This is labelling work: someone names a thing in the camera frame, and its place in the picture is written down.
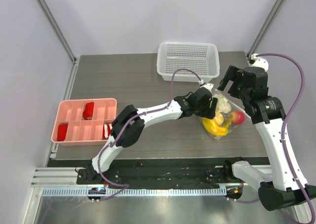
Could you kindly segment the white fake cauliflower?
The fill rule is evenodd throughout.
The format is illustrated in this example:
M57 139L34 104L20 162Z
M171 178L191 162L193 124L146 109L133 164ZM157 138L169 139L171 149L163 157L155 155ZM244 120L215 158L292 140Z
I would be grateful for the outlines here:
M216 110L220 113L228 114L232 107L225 97L217 97Z

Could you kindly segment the clear zip top bag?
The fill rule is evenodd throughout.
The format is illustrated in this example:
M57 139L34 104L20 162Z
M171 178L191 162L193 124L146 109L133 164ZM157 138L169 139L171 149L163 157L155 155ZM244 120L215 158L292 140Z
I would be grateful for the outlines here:
M231 133L234 129L236 129L237 127L243 125L246 121L250 120L250 117L245 113L245 111L243 109L241 109L239 106L237 106L235 103L233 103L231 100L229 100L226 96L224 96L219 90L215 89L214 91L214 94L213 96L215 98L217 97L225 97L228 102L230 103L231 107L232 107L232 110L231 112L229 112L228 114L224 114L222 113L222 115L224 116L224 122L221 126L224 126L224 124L229 124L229 133ZM245 114L245 121L243 124L241 125L235 125L232 123L231 121L231 118L230 118L230 114L233 112L233 111L242 111L244 114ZM220 140L221 138L223 137L220 137L220 136L212 136L210 133L208 133L210 137L212 137L214 140Z

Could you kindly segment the red fake pomegranate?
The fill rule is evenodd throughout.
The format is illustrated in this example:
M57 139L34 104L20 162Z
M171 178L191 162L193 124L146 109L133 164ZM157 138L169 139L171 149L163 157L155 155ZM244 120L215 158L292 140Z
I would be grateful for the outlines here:
M245 114L242 111L233 111L230 114L230 118L233 124L241 125L245 121Z

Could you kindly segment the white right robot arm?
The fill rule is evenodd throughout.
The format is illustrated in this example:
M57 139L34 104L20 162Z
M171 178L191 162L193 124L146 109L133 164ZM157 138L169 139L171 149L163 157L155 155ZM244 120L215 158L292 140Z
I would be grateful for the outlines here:
M281 101L268 95L268 74L261 67L239 69L229 66L218 90L228 90L230 96L238 98L250 116L252 124L264 143L272 173L265 174L240 160L223 169L229 182L240 179L258 192L259 200L268 211L300 205L316 197L316 187L308 184L296 161L287 129L282 125L286 114Z

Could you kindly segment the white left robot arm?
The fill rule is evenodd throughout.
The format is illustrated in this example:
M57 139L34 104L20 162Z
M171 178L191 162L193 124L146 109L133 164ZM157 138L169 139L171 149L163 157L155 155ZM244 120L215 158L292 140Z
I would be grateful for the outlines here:
M123 149L134 145L145 128L192 115L213 119L217 103L218 99L213 96L212 88L204 85L194 93L176 96L169 102L154 107L126 106L111 123L110 131L105 130L107 141L86 168L87 179L95 184L101 183L114 159Z

